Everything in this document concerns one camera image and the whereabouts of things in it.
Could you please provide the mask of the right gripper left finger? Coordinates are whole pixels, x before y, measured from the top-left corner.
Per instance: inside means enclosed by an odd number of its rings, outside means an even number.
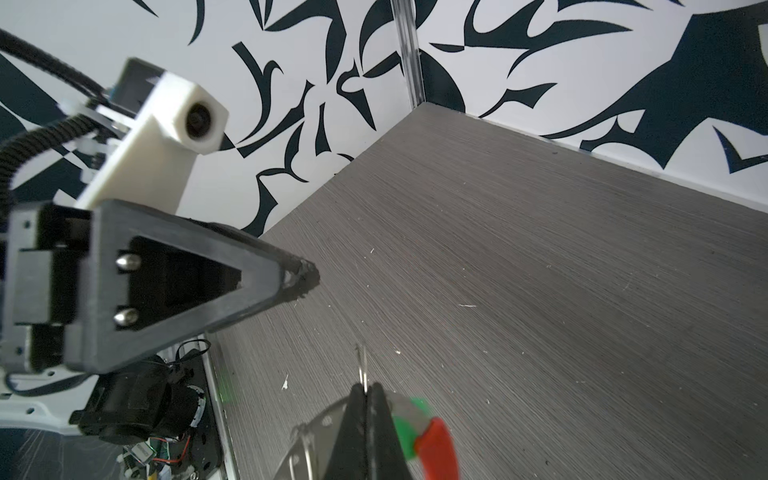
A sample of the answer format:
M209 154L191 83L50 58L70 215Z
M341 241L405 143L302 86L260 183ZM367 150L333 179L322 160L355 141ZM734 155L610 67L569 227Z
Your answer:
M366 408L365 388L356 383L347 397L324 479L367 478Z

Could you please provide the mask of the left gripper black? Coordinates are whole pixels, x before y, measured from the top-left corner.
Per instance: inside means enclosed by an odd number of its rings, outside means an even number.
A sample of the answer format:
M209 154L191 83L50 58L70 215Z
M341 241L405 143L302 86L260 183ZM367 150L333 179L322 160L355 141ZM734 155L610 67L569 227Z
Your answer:
M298 300L309 260L223 224L118 200L30 202L7 217L1 366L106 374Z

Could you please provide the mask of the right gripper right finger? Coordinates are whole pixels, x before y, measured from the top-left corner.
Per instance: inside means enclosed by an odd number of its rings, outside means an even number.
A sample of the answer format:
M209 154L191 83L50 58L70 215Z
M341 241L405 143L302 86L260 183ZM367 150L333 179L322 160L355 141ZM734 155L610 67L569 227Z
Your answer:
M367 389L367 478L412 479L394 418L413 417L414 403L381 383Z

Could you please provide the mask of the red capped key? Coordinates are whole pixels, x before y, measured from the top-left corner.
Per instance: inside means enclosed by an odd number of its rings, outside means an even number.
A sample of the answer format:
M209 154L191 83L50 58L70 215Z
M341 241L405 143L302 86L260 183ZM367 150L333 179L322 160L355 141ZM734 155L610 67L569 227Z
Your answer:
M426 480L459 480L460 469L450 430L433 417L414 442L414 451Z

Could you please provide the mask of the green capped key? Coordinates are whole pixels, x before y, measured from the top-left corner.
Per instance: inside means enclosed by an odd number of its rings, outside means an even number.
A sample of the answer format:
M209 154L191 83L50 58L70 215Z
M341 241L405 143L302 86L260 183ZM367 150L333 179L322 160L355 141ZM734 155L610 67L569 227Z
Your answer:
M433 417L426 399L400 395L392 405L392 420L406 461L417 457L416 440L427 430Z

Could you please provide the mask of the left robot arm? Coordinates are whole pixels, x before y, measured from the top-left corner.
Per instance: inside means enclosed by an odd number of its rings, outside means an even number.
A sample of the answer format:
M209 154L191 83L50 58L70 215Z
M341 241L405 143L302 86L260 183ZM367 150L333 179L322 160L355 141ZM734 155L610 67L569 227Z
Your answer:
M107 200L91 211L14 208L1 238L1 364L97 381L64 417L114 444L180 437L202 392L163 349L305 296L309 260L237 229Z

